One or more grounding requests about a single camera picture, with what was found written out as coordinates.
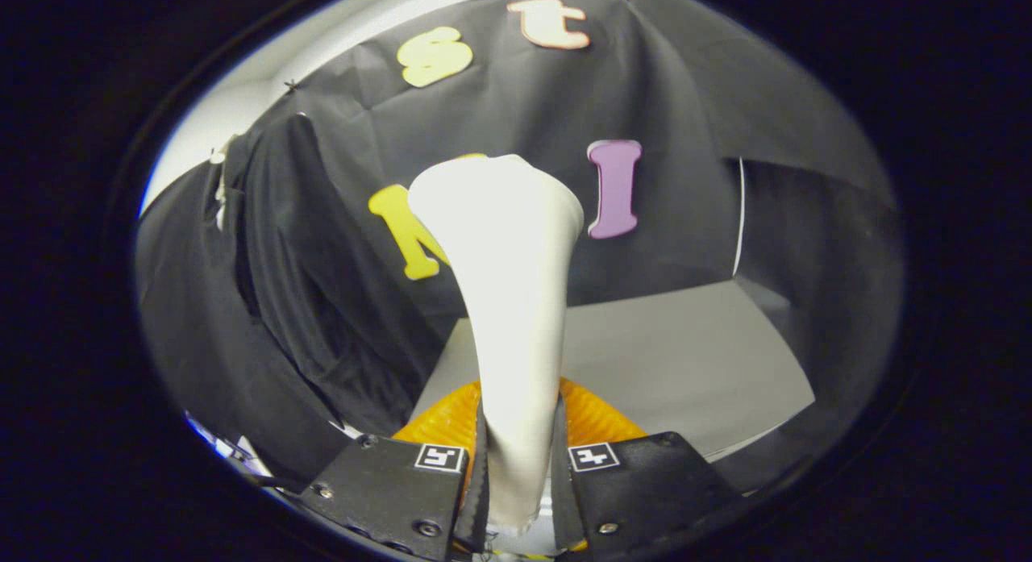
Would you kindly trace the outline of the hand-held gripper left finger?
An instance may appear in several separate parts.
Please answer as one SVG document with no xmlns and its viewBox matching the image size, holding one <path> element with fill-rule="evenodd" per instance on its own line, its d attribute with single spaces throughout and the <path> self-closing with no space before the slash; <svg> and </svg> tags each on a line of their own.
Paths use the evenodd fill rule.
<svg viewBox="0 0 1032 562">
<path fill-rule="evenodd" d="M 307 510 L 380 546 L 467 560 L 488 541 L 481 386 L 467 383 L 394 437 L 362 435 L 307 486 Z"/>
</svg>

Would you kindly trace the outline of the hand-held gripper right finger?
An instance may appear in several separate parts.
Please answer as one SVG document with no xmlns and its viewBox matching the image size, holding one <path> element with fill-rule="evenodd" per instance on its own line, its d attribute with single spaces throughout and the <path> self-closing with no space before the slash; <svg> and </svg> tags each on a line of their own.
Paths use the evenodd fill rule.
<svg viewBox="0 0 1032 562">
<path fill-rule="evenodd" d="M 561 554 L 650 550 L 742 499 L 681 434 L 648 434 L 585 386 L 561 379 L 551 471 Z"/>
</svg>

